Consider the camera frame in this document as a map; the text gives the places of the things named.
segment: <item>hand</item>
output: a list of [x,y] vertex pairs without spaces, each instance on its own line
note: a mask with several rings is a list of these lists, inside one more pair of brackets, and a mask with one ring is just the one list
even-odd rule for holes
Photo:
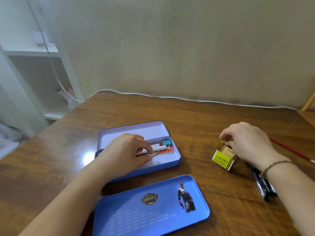
[[220,139],[228,141],[226,146],[230,146],[239,158],[260,171],[264,171],[274,162],[289,160],[275,151],[266,133],[245,122],[232,124],[224,129]]
[[143,136],[124,133],[109,143],[90,164],[93,170],[104,173],[104,179],[110,181],[152,161],[150,155],[136,157],[143,149],[153,154],[150,143],[144,140]]

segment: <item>wooden desk surface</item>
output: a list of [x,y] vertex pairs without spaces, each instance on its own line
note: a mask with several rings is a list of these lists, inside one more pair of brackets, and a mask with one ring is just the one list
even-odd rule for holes
[[[0,161],[1,234],[21,232],[69,184],[93,157],[100,130],[157,120],[176,143],[180,165],[108,184],[104,194],[190,174],[211,216],[172,235],[298,235],[278,198],[262,200],[243,161],[230,172],[211,161],[220,132],[241,121],[315,159],[315,129],[295,111],[112,93],[96,94]],[[274,147],[315,180],[315,165]],[[91,235],[92,224],[90,217],[84,235]]]

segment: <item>blue lid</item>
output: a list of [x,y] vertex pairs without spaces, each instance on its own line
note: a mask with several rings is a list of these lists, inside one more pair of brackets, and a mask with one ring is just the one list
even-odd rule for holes
[[99,132],[96,149],[104,149],[112,140],[125,132],[139,134],[143,136],[145,140],[169,136],[166,127],[161,121],[109,128]]
[[159,236],[209,215],[195,180],[183,175],[100,199],[95,207],[93,236]]

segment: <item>forearm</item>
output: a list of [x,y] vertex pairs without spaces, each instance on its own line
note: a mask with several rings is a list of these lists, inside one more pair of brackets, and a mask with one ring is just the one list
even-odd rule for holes
[[315,182],[291,163],[280,163],[267,172],[294,223],[304,236],[315,232]]
[[105,184],[102,176],[85,171],[84,168],[20,236],[80,235]]

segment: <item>person's left hand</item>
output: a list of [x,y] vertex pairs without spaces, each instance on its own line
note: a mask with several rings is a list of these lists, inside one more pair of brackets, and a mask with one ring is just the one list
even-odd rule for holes
[[[150,155],[136,157],[143,149]],[[124,133],[109,143],[89,165],[93,170],[104,173],[104,180],[110,181],[152,161],[151,154],[153,149],[143,136]]]

